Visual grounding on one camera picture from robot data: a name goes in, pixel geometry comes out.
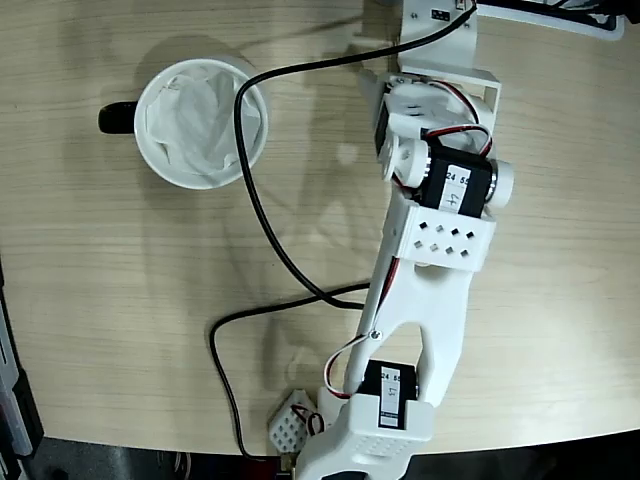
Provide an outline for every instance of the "wood grain surface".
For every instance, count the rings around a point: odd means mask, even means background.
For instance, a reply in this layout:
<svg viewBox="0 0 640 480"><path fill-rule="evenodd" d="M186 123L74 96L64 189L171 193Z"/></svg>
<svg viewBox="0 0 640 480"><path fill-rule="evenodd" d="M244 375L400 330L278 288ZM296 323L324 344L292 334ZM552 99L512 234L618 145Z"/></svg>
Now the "wood grain surface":
<svg viewBox="0 0 640 480"><path fill-rule="evenodd" d="M0 254L47 435L236 453L210 325L301 287L242 182L169 185L133 137L98 131L98 111L182 59L226 53L264 71L343 54L359 36L391 39L397 19L371 0L9 0L0 12ZM504 84L496 140L516 188L427 450L639 428L640 29L607 43L491 19L479 28L477 66ZM367 278L388 191L355 69L268 89L254 172L275 230L318 284ZM357 322L316 305L221 331L249 450L266 451L285 392L319 386ZM380 356L418 352L404 329Z"/></svg>

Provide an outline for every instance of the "tissue paper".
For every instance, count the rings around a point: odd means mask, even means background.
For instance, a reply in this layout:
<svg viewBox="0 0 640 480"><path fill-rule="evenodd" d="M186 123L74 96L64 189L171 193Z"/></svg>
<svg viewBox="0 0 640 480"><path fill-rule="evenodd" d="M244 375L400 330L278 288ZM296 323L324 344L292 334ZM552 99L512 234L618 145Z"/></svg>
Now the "tissue paper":
<svg viewBox="0 0 640 480"><path fill-rule="evenodd" d="M169 164L183 172L206 175L238 161L233 102L243 80L215 68L195 67L173 77L147 107L149 136L160 143ZM242 127L247 151L261 119L252 95L245 95Z"/></svg>

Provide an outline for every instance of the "white plastic part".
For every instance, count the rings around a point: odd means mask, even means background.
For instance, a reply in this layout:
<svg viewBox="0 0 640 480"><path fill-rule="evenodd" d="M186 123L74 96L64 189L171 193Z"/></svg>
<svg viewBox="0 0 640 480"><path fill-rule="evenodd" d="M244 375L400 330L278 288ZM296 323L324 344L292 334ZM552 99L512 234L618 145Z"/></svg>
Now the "white plastic part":
<svg viewBox="0 0 640 480"><path fill-rule="evenodd" d="M513 193L513 166L501 160L494 160L494 166L497 169L494 172L497 176L497 182L487 205L493 208L504 208L509 203Z"/></svg>
<svg viewBox="0 0 640 480"><path fill-rule="evenodd" d="M310 412L316 406L304 390L294 390L269 423L269 440L279 453L296 453L302 450L309 436L306 424L293 412L292 405L302 405Z"/></svg>
<svg viewBox="0 0 640 480"><path fill-rule="evenodd" d="M567 32L579 33L590 37L600 38L602 40L616 41L620 40L624 35L624 18L616 17L616 27L614 30L604 30L602 28L584 25L582 23L572 22L562 18L549 17L537 13L522 12L512 8L496 7L494 5L478 5L478 15L482 17L501 18L503 20L514 20L516 22L530 23L533 25L541 25L543 27L565 30ZM592 15L598 21L606 19L603 15Z"/></svg>
<svg viewBox="0 0 640 480"><path fill-rule="evenodd" d="M387 133L378 155L378 162L382 164L382 179L385 182L391 181L396 165L400 162L400 138L397 135Z"/></svg>
<svg viewBox="0 0 640 480"><path fill-rule="evenodd" d="M480 91L478 95L467 95L467 98L471 101L474 108L478 112L478 117L480 120L479 123L493 132L496 124L498 108L500 106L502 84L490 72L461 67L450 67L449 70L444 71L441 66L433 64L427 60L417 61L415 59L403 62L401 64L401 68L403 72L410 75L419 75L422 79L429 78L436 80L446 80L447 82L453 83L454 85L459 85L460 89L463 92L465 86L473 88L474 91ZM411 76L405 75L403 77L401 74L398 74L392 77L392 81L398 82L399 80L401 84L406 85L411 82ZM459 115L463 114L463 110L461 109L459 102L455 99L451 99L450 94L435 87L430 88L434 88L435 90L439 91L439 96L441 96L441 98L451 102L447 105L447 110ZM400 90L397 93L404 94L405 92ZM425 101L430 108L433 108L434 106L437 106L439 102L442 102L442 100L436 102L431 101L429 97L435 95L435 93L426 94L423 92L422 95L427 95ZM447 117L442 118L438 112L434 112L434 115L436 115L438 121L449 121ZM464 119L458 121L458 123L466 122L466 115L464 115Z"/></svg>
<svg viewBox="0 0 640 480"><path fill-rule="evenodd" d="M401 325L420 327L418 400L437 407L447 391L462 352L467 299L473 273L482 268L495 222L424 208L393 187L378 260L358 334L375 330L353 347L344 389L357 391L367 363ZM379 304L392 258L398 258L393 282Z"/></svg>
<svg viewBox="0 0 640 480"><path fill-rule="evenodd" d="M429 145L422 140L407 139L400 143L399 150L396 175L404 186L419 187L429 161Z"/></svg>
<svg viewBox="0 0 640 480"><path fill-rule="evenodd" d="M433 407L408 401L405 429L378 426L380 398L356 394L340 410L335 424L315 435L298 457L296 480L320 480L345 471L364 472L369 480L398 480L411 456L433 434Z"/></svg>
<svg viewBox="0 0 640 480"><path fill-rule="evenodd" d="M471 0L466 0L465 4L466 9L471 8ZM453 0L404 0L400 43L442 30L463 13L464 10L458 10ZM428 58L441 65L471 68L476 53L477 24L477 15L473 15L462 28L437 42L402 52L398 55L398 61L402 65L407 61Z"/></svg>
<svg viewBox="0 0 640 480"><path fill-rule="evenodd" d="M384 99L389 127L401 141L419 139L422 129L467 123L466 112L448 92L424 83L403 83Z"/></svg>

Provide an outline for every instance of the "black mug handle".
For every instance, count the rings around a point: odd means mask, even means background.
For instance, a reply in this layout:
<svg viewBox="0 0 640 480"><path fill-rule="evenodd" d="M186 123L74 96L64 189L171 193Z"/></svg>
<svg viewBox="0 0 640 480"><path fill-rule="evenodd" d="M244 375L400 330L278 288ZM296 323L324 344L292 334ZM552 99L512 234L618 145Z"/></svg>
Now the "black mug handle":
<svg viewBox="0 0 640 480"><path fill-rule="evenodd" d="M102 133L133 133L133 119L138 102L117 102L102 107L98 114L98 128Z"/></svg>

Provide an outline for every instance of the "red wire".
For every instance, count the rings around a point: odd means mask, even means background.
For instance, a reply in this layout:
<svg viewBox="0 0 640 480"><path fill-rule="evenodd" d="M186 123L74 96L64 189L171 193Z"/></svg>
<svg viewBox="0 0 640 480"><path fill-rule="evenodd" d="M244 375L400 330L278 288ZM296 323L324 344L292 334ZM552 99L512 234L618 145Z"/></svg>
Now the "red wire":
<svg viewBox="0 0 640 480"><path fill-rule="evenodd" d="M480 152L480 156L486 157L487 155L489 155L489 152L491 151L492 147L493 147L493 138L490 138L489 143L487 143L487 146L483 148L482 151Z"/></svg>
<svg viewBox="0 0 640 480"><path fill-rule="evenodd" d="M307 419L302 413L300 413L300 410L308 412L309 411L308 408L303 407L302 405L291 405L291 410L293 410L293 413L296 414L296 417L302 420L302 423L307 423Z"/></svg>
<svg viewBox="0 0 640 480"><path fill-rule="evenodd" d="M396 185L398 185L398 187L400 187L400 189L403 192L412 192L413 188L411 187L407 187L406 185L403 185L402 182L400 181L400 179L398 178L398 176L394 173L393 177L391 177L392 180L395 182Z"/></svg>
<svg viewBox="0 0 640 480"><path fill-rule="evenodd" d="M358 335L353 340L350 340L349 343L347 343L347 345L350 345L352 342L355 342L356 340L360 340L362 337L365 337L365 336L366 335ZM327 365L327 383L329 384L329 386L331 386L331 369L333 368L333 364L335 363L335 361L338 359L339 356L340 354L333 357L329 362L329 364ZM351 398L351 394L349 393L335 393L335 392L332 392L331 390L329 390L329 393L331 393L334 397L340 398L342 400L348 400Z"/></svg>
<svg viewBox="0 0 640 480"><path fill-rule="evenodd" d="M314 418L317 418L318 421L320 422L320 428L318 429L317 432L316 432L316 429L313 427ZM325 428L324 418L322 418L322 415L320 415L318 412L312 413L307 419L307 430L309 431L309 435L311 435L312 437L318 433L324 432L324 428Z"/></svg>
<svg viewBox="0 0 640 480"><path fill-rule="evenodd" d="M429 130L426 133L427 138L436 138L441 137L442 135L450 135L452 133L460 133L460 132L468 132L469 130L479 130L481 132L486 132L486 129L481 127L480 125L465 125L465 126L453 126L448 128L438 128L434 130Z"/></svg>
<svg viewBox="0 0 640 480"><path fill-rule="evenodd" d="M389 272L387 273L387 278L384 282L384 287L382 288L382 295L380 295L380 303L378 303L378 308L382 305L382 302L389 293L389 289L391 288L391 283L393 282L393 278L396 276L396 271L398 270L398 264L400 262L396 257L391 259L391 265L389 265Z"/></svg>

